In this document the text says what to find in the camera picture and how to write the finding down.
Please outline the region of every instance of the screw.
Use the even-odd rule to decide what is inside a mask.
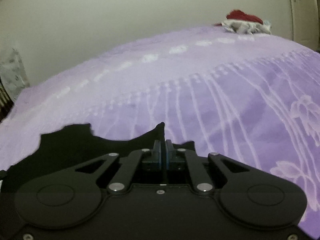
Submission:
[[[23,240],[33,240],[33,236],[30,234],[24,234],[22,237]]]
[[[213,186],[209,183],[200,183],[197,185],[197,189],[199,189],[200,191],[206,192],[206,191],[212,190]]]
[[[298,240],[298,236],[296,234],[292,234],[288,237],[288,240]]]
[[[109,185],[109,189],[111,189],[112,191],[123,190],[124,185],[122,183],[115,182]]]

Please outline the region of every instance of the bed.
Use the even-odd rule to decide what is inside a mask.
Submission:
[[[298,184],[308,198],[299,226],[318,238],[319,89],[320,54],[277,36],[208,26],[138,40],[24,89],[0,125],[0,170],[69,124],[128,140],[165,122],[166,139],[195,141],[200,156]]]

